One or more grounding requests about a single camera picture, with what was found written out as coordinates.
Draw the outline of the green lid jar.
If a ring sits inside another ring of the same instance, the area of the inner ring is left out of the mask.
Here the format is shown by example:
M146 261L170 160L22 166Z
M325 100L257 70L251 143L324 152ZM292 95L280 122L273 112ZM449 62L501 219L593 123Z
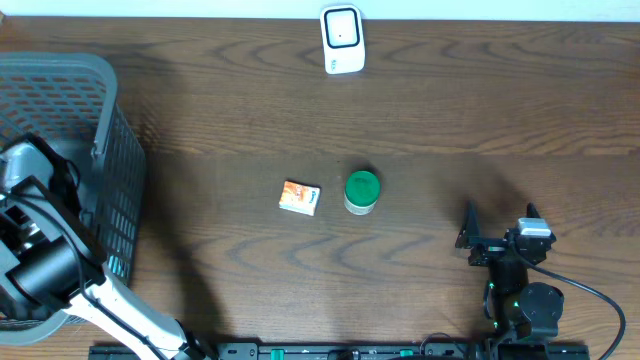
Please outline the green lid jar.
M353 172L344 189L345 208L354 215L367 215L374 208L381 194L378 177L369 171Z

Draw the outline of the orange small box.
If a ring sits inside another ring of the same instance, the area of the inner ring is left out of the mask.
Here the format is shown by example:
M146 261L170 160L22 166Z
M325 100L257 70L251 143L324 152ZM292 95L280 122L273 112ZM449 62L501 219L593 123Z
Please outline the orange small box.
M285 181L279 200L279 208L307 216L314 216L321 189L291 181Z

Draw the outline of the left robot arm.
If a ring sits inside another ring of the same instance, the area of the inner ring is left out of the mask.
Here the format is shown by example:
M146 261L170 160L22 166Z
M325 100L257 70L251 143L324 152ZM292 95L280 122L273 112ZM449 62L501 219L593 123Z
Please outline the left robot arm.
M81 222L80 172L27 133L1 151L1 312L63 312L98 326L140 359L215 359L178 320L142 301L109 269Z

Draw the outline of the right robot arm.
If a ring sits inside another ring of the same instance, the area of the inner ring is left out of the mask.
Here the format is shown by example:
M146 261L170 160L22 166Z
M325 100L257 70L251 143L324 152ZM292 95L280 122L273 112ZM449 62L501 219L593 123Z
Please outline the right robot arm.
M548 359L549 340L558 335L564 295L556 287L530 282L528 271L546 259L556 241L533 204L501 238L485 237L473 204L468 204L455 247L468 249L468 264L486 267L485 316L495 333L479 345L484 359Z

